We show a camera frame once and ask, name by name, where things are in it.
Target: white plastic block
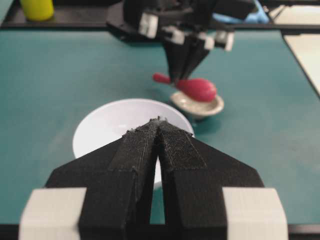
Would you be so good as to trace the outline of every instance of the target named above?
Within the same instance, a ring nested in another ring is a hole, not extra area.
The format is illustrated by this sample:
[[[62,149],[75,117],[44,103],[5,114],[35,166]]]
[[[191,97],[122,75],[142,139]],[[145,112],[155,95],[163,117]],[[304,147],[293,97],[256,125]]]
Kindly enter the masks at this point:
[[[142,13],[139,33],[147,38],[154,39],[158,30],[158,17],[156,15]]]
[[[213,39],[213,37],[208,36],[206,33],[204,32],[200,32],[198,35],[198,38],[201,40],[204,40],[204,49],[206,50],[212,50],[215,46],[215,40]]]
[[[217,43],[224,44],[224,50],[226,50],[227,52],[230,52],[232,50],[232,47],[234,45],[234,38],[234,32],[217,30],[215,33],[215,41]]]
[[[288,240],[285,211],[274,188],[223,187],[228,240]]]
[[[174,44],[183,45],[185,43],[185,33],[175,26],[165,26],[162,28],[167,33],[172,33],[172,37],[166,39]]]
[[[19,240],[80,240],[85,187],[34,189],[19,225]]]

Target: small ceramic dish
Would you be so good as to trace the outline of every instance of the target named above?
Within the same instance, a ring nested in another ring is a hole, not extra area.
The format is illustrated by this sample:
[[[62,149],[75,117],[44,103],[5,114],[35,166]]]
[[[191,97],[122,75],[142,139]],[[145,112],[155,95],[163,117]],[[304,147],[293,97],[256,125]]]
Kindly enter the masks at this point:
[[[216,115],[225,106],[224,100],[219,95],[210,102],[199,102],[188,97],[183,92],[177,91],[170,98],[179,109],[190,114],[196,120]]]

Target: blue cloth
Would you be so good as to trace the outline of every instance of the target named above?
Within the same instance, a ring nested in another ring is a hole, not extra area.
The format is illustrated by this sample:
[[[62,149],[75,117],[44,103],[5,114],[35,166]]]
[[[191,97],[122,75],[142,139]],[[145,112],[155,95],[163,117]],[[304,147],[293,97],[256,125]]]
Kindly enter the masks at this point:
[[[269,18],[266,15],[263,7],[258,0],[254,0],[254,3],[258,9],[257,12],[249,13],[245,20],[241,20],[235,17],[226,16],[218,13],[213,14],[213,18],[217,21],[227,24],[266,24],[269,22]]]

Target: robot end effector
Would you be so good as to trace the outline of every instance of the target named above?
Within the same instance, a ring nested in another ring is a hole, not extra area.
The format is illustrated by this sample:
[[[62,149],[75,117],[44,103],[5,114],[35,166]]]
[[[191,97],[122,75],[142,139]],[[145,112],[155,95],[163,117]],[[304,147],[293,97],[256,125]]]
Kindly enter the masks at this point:
[[[234,30],[213,13],[245,19],[252,0],[123,0],[123,21],[135,34],[162,42],[172,83],[188,79],[214,47],[232,49]],[[216,29],[215,37],[207,35]]]

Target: black metal frame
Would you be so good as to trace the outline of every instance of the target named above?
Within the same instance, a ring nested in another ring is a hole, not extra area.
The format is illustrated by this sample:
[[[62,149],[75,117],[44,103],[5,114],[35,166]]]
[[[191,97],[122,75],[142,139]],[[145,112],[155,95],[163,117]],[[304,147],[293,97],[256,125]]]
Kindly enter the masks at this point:
[[[312,5],[319,6],[320,0],[259,0],[260,3],[269,8],[276,8],[280,5]],[[20,18],[17,13],[21,11],[19,0],[14,0],[10,6],[7,15],[0,26],[1,29],[81,29],[81,30],[101,30],[112,31],[112,28],[106,24],[106,17],[96,15],[93,20],[88,21],[88,15],[91,15],[95,10],[93,6],[101,10],[108,11],[108,7],[120,0],[99,1],[92,0],[90,3],[85,0],[55,0],[56,12],[61,12],[60,19],[49,19],[48,21],[30,22]],[[82,12],[72,15],[70,7],[77,7]],[[230,24],[229,26],[235,30],[280,30],[284,34],[317,34],[320,33],[320,24],[274,24],[271,22],[266,24]]]
[[[104,236],[103,231],[98,234],[92,229],[86,230],[88,234],[94,232],[94,235]],[[215,239],[224,239],[225,229],[217,229],[217,236]],[[173,239],[172,233],[166,225],[151,224],[142,225],[128,229],[128,239],[141,240],[163,240]],[[288,225],[289,240],[320,240],[320,224],[289,224]],[[18,240],[19,225],[18,224],[0,224],[0,239],[2,240]]]

